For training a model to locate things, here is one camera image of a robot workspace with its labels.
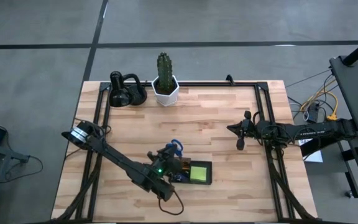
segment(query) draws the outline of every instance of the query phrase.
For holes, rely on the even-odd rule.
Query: black lamp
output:
[[[133,78],[136,85],[126,87],[124,81]],[[113,107],[127,105],[141,105],[147,99],[147,92],[140,84],[139,78],[135,74],[121,75],[121,72],[110,74],[112,89],[110,91],[109,103]]]

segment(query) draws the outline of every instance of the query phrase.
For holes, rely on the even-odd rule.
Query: gray floor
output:
[[[0,44],[91,43],[101,4],[0,0]],[[99,42],[308,40],[358,40],[358,0],[110,0]],[[89,79],[107,80],[110,72],[119,70],[151,80],[157,75],[157,55],[164,51],[180,80],[222,80],[231,74],[236,80],[281,79],[291,84],[328,69],[329,58],[355,47],[98,49]],[[0,50],[0,125],[9,130],[15,150],[44,162],[42,173],[4,184],[0,223],[49,219],[67,146],[60,133],[72,124],[89,52]],[[328,75],[291,86],[288,95],[305,101]],[[341,93],[334,92],[339,97],[337,115],[350,118]],[[343,197],[349,187],[339,173],[344,166],[338,156],[339,149],[333,147],[323,153],[324,164],[306,165],[318,215],[358,223],[358,199]],[[36,169],[33,161],[16,172]],[[358,182],[355,164],[352,170]]]

